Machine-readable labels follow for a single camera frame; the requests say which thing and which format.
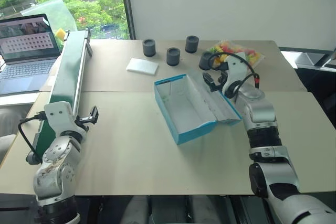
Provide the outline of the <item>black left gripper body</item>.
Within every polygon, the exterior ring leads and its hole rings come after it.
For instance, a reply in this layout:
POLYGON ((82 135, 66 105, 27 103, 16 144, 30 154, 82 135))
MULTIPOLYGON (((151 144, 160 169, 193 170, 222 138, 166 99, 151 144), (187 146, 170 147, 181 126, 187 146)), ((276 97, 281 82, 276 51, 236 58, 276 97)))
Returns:
POLYGON ((79 122, 79 121, 78 121, 79 118, 80 118, 80 117, 76 117, 76 119, 75 119, 75 124, 76 124, 76 126, 82 128, 83 130, 85 130, 86 132, 88 132, 88 130, 89 130, 89 126, 85 126, 85 124, 86 124, 87 122, 79 122))

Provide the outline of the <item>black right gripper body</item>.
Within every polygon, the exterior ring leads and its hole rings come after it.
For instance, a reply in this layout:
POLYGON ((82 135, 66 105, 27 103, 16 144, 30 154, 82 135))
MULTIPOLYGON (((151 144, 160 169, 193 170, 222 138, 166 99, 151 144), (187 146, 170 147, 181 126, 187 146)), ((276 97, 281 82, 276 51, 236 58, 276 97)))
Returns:
POLYGON ((227 81, 227 76, 222 75, 218 78, 218 84, 215 83, 215 81, 212 79, 209 85, 210 91, 215 92, 215 91, 220 91, 222 92, 223 86, 227 81))

